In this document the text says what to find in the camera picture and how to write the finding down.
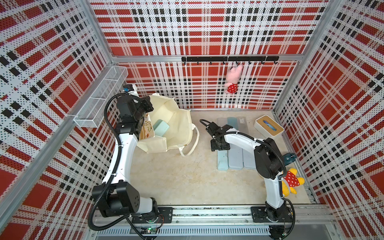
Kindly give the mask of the mint green pencil case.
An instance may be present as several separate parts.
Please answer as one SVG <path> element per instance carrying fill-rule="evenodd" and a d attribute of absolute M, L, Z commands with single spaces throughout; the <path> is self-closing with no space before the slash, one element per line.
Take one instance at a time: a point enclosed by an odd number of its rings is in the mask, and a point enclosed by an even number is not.
<path fill-rule="evenodd" d="M 229 164 L 228 164 L 228 151 L 217 151 L 217 156 L 218 156 L 218 170 L 219 171 L 227 171 L 229 169 Z"/>

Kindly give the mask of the light blue pencil case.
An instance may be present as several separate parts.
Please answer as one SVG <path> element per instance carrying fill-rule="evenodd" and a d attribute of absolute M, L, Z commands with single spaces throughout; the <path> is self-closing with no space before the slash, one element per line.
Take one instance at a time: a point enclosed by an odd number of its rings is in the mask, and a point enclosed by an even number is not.
<path fill-rule="evenodd" d="M 245 169 L 256 170 L 255 155 L 252 152 L 243 150 L 243 166 Z"/>
<path fill-rule="evenodd" d="M 231 170 L 242 170 L 244 167 L 243 163 L 243 149 L 230 144 L 230 149 L 228 150 L 228 165 Z"/>

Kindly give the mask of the cream floral canvas bag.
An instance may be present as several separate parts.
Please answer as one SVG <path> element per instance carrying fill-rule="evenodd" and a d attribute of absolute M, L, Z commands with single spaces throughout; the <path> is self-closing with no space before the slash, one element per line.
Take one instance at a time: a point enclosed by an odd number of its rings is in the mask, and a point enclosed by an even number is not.
<path fill-rule="evenodd" d="M 199 130 L 192 123 L 190 111 L 180 109 L 173 98 L 159 94 L 150 97 L 154 110 L 145 114 L 137 146 L 149 154 L 178 149 L 181 156 L 190 156 L 200 138 Z M 154 133 L 153 125 L 157 120 L 163 120 L 170 126 L 163 137 Z"/>

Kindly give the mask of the transparent grey pencil case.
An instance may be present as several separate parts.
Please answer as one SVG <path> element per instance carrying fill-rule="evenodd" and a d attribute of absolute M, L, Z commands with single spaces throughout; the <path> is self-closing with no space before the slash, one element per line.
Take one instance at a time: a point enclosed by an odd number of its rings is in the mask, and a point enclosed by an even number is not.
<path fill-rule="evenodd" d="M 249 128 L 247 125 L 246 118 L 245 117 L 235 117 L 235 118 L 238 119 L 238 126 L 239 126 L 238 131 L 240 131 L 241 133 L 249 134 Z M 217 125 L 221 127 L 224 125 L 228 125 L 227 118 L 218 118 Z"/>

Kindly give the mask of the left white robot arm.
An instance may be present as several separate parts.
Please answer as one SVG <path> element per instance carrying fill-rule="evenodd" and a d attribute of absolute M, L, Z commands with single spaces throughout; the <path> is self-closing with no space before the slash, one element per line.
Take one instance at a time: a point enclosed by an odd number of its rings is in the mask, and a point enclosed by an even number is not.
<path fill-rule="evenodd" d="M 159 218 L 154 198 L 141 197 L 130 180 L 133 154 L 139 142 L 145 115 L 153 111 L 150 97 L 140 98 L 134 92 L 112 96 L 104 108 L 104 119 L 115 137 L 115 149 L 102 184 L 92 190 L 94 203 L 88 216 L 93 231 L 106 230 L 131 217 L 147 222 Z"/>

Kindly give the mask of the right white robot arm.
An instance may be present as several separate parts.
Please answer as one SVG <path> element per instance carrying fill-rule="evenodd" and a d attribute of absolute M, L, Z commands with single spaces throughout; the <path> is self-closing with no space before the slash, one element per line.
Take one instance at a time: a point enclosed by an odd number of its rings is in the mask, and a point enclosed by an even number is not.
<path fill-rule="evenodd" d="M 266 187 L 265 218 L 273 223 L 292 218 L 296 221 L 295 209 L 283 195 L 283 178 L 288 171 L 282 154 L 271 138 L 260 140 L 234 129 L 230 125 L 218 126 L 214 122 L 200 119 L 212 137 L 211 150 L 230 150 L 235 145 L 252 154 L 257 172 L 263 177 Z"/>

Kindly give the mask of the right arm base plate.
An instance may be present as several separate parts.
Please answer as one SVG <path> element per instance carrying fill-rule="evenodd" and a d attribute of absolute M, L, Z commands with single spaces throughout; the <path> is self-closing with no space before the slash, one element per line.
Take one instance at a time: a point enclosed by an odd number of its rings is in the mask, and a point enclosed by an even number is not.
<path fill-rule="evenodd" d="M 254 223 L 283 224 L 293 221 L 291 209 L 284 205 L 277 210 L 270 207 L 251 207 L 251 217 Z"/>

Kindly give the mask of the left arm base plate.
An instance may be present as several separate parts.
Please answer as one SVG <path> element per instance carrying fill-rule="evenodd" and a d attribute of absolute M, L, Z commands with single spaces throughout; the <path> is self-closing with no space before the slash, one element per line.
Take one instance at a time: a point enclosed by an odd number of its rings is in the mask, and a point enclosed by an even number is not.
<path fill-rule="evenodd" d="M 172 207 L 160 207 L 154 209 L 150 213 L 135 215 L 132 218 L 133 224 L 155 224 L 155 223 L 164 223 L 169 224 L 173 219 L 173 210 Z"/>

